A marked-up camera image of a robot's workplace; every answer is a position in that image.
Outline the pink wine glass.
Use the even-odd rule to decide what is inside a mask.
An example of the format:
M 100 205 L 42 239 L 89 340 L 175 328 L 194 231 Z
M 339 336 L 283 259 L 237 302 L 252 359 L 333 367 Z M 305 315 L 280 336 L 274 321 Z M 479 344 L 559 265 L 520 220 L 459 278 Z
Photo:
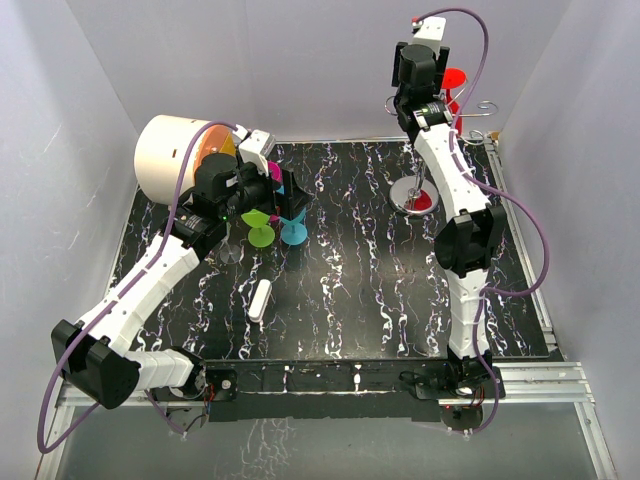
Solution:
M 275 206 L 274 206 L 274 212 L 269 217 L 269 223 L 275 224 L 280 219 L 280 206 L 278 204 L 277 195 L 282 194 L 284 192 L 283 177 L 282 177 L 281 167 L 275 162 L 272 162 L 272 161 L 268 162 L 268 170 L 269 170 L 270 178 L 272 181 L 272 185 L 275 187 L 275 192 L 274 192 Z

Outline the red wine glass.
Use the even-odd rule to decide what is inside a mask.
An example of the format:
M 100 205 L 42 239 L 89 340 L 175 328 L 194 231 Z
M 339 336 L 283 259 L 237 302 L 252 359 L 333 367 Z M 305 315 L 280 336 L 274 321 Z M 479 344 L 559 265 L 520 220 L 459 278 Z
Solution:
M 467 75 L 463 70 L 455 67 L 445 69 L 440 97 L 453 116 L 460 109 L 457 99 L 464 92 L 466 84 Z

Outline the blue wine glass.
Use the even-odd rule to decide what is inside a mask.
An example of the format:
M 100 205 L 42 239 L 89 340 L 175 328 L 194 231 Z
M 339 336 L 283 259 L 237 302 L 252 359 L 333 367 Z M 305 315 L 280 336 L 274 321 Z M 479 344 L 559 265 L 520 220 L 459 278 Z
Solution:
M 307 239 L 308 231 L 304 224 L 305 216 L 306 208 L 294 220 L 286 220 L 280 217 L 280 222 L 283 224 L 280 239 L 283 243 L 289 246 L 297 246 Z

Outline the green wine glass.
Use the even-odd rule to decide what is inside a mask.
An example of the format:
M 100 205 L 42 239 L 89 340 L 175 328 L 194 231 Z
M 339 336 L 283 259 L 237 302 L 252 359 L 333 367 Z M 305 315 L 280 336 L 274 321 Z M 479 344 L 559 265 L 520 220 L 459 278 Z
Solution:
M 241 215 L 243 222 L 250 227 L 249 243 L 256 248 L 266 248 L 275 240 L 275 231 L 269 225 L 270 216 L 256 209 Z

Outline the clear champagne flute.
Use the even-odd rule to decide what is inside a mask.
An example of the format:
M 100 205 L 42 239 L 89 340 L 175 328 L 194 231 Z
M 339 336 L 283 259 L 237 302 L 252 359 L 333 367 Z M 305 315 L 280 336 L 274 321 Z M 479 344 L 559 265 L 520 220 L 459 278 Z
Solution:
M 238 245 L 230 243 L 231 226 L 226 225 L 226 236 L 223 238 L 219 248 L 219 259 L 224 264 L 237 264 L 241 260 L 242 250 Z

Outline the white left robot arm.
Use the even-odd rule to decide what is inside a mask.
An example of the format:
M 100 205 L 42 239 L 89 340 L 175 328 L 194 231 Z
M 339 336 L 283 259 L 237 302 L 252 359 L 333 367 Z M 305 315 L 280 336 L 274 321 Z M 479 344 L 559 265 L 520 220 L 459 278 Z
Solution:
M 272 134 L 238 124 L 169 115 L 148 122 L 134 173 L 168 217 L 119 284 L 75 322 L 54 327 L 59 376 L 106 409 L 136 390 L 168 387 L 186 399 L 204 392 L 207 376 L 197 356 L 130 347 L 170 291 L 228 238 L 233 220 L 253 210 L 295 220 L 310 203 L 292 171 L 272 176 L 267 158 L 274 145 Z

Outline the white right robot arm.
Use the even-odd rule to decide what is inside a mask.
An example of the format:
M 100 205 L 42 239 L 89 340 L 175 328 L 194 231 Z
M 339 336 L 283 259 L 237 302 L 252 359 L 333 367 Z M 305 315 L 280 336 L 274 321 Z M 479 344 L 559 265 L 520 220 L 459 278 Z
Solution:
M 449 287 L 447 359 L 438 373 L 412 373 L 409 381 L 420 388 L 466 397 L 494 375 L 482 290 L 503 235 L 506 212 L 472 182 L 463 163 L 455 122 L 439 97 L 447 59 L 447 48 L 434 52 L 425 45 L 398 43 L 393 106 L 399 126 L 434 180 L 447 220 L 434 240 L 436 260 Z

